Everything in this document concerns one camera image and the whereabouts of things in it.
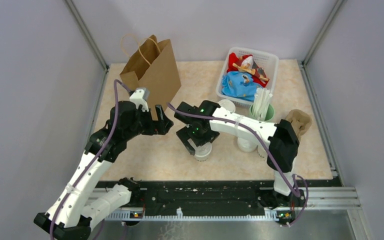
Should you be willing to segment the white cup lid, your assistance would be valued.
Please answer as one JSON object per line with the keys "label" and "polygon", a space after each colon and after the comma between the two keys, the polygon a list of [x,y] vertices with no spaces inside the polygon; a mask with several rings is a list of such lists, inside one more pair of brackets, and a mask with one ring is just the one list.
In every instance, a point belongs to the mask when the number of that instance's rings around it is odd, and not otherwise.
{"label": "white cup lid", "polygon": [[222,100],[218,101],[218,104],[221,107],[223,107],[226,110],[228,110],[229,112],[234,113],[236,111],[236,106],[235,106],[235,104],[231,100],[222,99]]}
{"label": "white cup lid", "polygon": [[202,146],[195,146],[194,147],[194,155],[198,156],[210,156],[210,153],[212,152],[212,144],[210,142],[207,142],[206,144]]}

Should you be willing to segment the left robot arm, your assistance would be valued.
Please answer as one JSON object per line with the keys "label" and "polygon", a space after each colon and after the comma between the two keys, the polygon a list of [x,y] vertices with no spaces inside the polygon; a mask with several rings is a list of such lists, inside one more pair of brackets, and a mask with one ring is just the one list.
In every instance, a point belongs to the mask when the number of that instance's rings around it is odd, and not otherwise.
{"label": "left robot arm", "polygon": [[87,203],[101,176],[139,135],[166,135],[174,123],[161,105],[155,106],[157,120],[142,110],[143,104],[119,101],[110,111],[105,127],[93,133],[80,163],[65,189],[33,222],[49,233],[52,240],[86,240],[93,229],[117,208],[134,207],[140,202],[137,184],[124,178],[107,193]]}

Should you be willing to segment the brown paper bag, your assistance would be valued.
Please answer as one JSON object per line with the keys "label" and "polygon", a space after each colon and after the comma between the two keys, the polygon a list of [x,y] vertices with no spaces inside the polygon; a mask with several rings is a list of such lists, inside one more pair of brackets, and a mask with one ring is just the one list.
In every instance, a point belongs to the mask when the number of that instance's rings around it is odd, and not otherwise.
{"label": "brown paper bag", "polygon": [[[132,37],[137,48],[129,54],[123,46],[123,40]],[[167,109],[181,87],[180,75],[170,39],[158,41],[155,35],[138,40],[133,34],[121,38],[120,48],[128,57],[128,61],[119,74],[121,81],[131,90],[146,88],[149,90],[147,99],[153,120],[158,119],[155,106]]]}

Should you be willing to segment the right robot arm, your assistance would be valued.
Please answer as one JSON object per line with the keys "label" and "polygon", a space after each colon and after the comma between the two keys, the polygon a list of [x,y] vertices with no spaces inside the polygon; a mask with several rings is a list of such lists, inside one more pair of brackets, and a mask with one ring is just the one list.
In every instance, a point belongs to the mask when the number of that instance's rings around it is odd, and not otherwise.
{"label": "right robot arm", "polygon": [[196,115],[187,112],[182,112],[175,109],[170,103],[167,103],[167,106],[173,110],[175,113],[184,115],[191,118],[198,118],[203,120],[208,120],[209,125],[212,131],[215,132],[224,132],[231,135],[234,135],[238,138],[247,139],[248,141],[256,141],[267,153],[268,159],[272,162],[275,167],[275,170],[280,174],[281,178],[287,185],[287,187],[282,186],[279,189],[276,189],[273,192],[273,200],[279,206],[287,206],[294,198],[294,196],[300,198],[301,194],[298,188],[295,187],[295,177],[292,176],[292,180],[288,180],[286,175],[282,172],[279,164],[277,163],[275,157],[270,152],[269,148],[263,140],[263,122],[256,122],[256,128],[252,126],[251,123],[245,124],[241,123],[241,120],[231,120],[228,118],[220,118],[214,116],[204,116]]}

